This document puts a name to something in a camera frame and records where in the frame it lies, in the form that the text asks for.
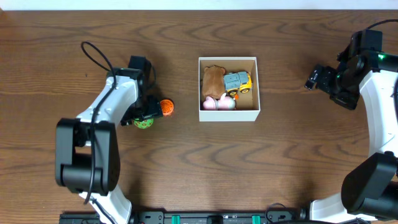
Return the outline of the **brown plush toy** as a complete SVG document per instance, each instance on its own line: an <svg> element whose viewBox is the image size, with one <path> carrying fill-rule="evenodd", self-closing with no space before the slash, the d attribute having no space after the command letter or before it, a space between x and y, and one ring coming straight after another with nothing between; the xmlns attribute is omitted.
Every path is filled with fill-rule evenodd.
<svg viewBox="0 0 398 224"><path fill-rule="evenodd" d="M201 93L204 98L207 96L219 99L226 88L224 86L224 75L226 70L223 67L205 67Z"/></svg>

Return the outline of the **pink white duck toy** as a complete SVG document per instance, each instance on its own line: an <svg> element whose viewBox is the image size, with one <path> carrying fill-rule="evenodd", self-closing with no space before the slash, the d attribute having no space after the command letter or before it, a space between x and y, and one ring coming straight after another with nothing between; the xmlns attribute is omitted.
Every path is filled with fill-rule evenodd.
<svg viewBox="0 0 398 224"><path fill-rule="evenodd" d="M218 100L207 96L202 105L203 109L208 111L232 111L236 107L236 101L227 95L227 93L223 93Z"/></svg>

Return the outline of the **yellow grey toy truck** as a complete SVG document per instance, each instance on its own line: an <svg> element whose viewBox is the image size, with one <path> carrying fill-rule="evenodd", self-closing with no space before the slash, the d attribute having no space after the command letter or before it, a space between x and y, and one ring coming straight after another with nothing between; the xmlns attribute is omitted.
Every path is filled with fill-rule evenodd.
<svg viewBox="0 0 398 224"><path fill-rule="evenodd" d="M226 92L230 96L235 96L238 92L248 93L252 89L251 76L245 71L226 74L223 80Z"/></svg>

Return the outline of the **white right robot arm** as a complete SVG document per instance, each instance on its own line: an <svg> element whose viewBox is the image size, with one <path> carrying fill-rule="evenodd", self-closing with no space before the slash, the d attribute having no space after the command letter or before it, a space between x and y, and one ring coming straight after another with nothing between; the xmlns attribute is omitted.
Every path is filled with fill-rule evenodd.
<svg viewBox="0 0 398 224"><path fill-rule="evenodd" d="M345 177L340 193L310 204L309 219L397 219L397 56L366 51L338 69L318 65L305 86L351 110L362 98L369 129L369 157Z"/></svg>

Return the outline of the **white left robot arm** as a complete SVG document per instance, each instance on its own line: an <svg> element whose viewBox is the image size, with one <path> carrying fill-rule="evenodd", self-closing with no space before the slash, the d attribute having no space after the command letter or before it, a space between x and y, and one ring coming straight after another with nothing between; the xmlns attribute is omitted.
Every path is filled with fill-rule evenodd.
<svg viewBox="0 0 398 224"><path fill-rule="evenodd" d="M101 93L74 119L62 118L55 131L55 181L83 197L101 223L132 223L132 203L118 185L121 161L117 127L155 84L154 68L116 68Z"/></svg>

